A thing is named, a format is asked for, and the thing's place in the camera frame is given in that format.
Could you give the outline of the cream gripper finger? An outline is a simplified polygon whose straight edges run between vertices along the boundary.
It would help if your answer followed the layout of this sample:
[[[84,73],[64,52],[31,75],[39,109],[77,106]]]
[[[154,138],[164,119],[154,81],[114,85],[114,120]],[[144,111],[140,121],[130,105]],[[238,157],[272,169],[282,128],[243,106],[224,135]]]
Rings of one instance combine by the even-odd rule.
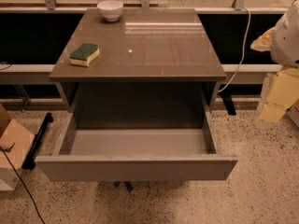
[[[267,74],[256,109],[255,125],[260,129],[276,125],[298,99],[298,68],[282,68],[276,74]]]
[[[251,43],[250,48],[259,52],[270,51],[274,32],[274,27],[268,29]]]

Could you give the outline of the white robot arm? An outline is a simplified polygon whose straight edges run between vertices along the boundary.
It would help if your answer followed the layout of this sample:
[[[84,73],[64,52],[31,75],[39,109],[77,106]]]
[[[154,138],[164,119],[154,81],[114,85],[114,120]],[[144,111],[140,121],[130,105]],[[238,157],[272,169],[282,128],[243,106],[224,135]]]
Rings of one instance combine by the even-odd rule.
[[[250,48],[269,51],[272,61],[282,66],[274,75],[266,75],[256,112],[256,125],[270,128],[299,99],[299,0],[291,4],[273,28],[254,40]]]

